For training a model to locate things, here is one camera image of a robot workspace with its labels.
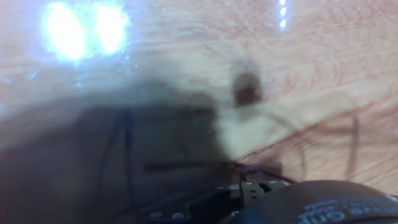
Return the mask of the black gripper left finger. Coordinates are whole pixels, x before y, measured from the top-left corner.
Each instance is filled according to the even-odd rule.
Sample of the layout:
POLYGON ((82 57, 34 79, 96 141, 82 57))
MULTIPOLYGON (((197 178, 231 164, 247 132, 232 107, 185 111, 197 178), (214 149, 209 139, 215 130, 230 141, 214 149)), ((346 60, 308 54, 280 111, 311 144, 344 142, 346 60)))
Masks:
POLYGON ((143 210, 139 222, 143 224, 228 223, 242 207, 238 184, 211 185, 143 210))

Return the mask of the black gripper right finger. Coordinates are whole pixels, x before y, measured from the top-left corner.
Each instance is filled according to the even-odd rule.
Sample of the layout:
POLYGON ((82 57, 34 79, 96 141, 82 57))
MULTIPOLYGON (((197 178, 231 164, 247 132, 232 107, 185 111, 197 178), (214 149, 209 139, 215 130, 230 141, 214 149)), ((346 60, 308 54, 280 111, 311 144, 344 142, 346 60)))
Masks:
POLYGON ((265 180, 262 182, 255 180, 243 181, 239 185, 242 203, 244 206, 247 206, 251 202, 264 197, 266 193, 286 186, 287 184, 283 181, 277 180, 265 180))

